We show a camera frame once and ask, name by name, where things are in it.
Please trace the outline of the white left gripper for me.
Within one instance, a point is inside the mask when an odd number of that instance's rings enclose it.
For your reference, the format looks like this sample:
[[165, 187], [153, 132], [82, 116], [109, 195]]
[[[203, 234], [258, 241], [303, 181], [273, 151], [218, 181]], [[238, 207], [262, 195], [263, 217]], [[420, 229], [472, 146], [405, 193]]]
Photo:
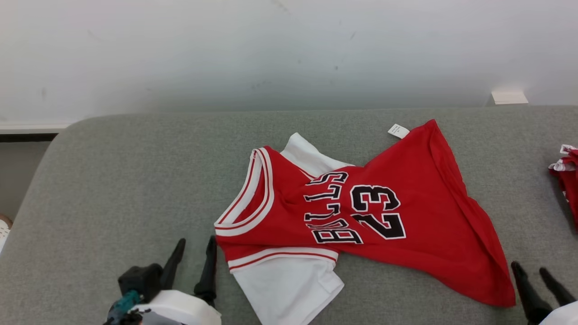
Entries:
[[194, 286], [194, 296], [171, 290], [176, 270], [182, 261], [186, 239], [181, 238], [167, 260], [160, 278], [161, 292], [147, 304], [138, 304], [133, 310], [142, 317], [143, 325], [220, 325], [221, 313], [215, 307], [215, 274], [217, 241], [214, 235], [206, 247], [204, 269]]

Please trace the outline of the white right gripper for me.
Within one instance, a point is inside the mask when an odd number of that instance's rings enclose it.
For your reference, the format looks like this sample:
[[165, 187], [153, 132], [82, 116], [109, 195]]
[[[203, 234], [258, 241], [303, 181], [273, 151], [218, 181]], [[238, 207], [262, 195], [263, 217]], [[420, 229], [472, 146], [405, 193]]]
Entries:
[[540, 268], [540, 276], [560, 305], [555, 310], [539, 296], [519, 262], [513, 261], [511, 269], [529, 325], [578, 325], [578, 301], [547, 268]]

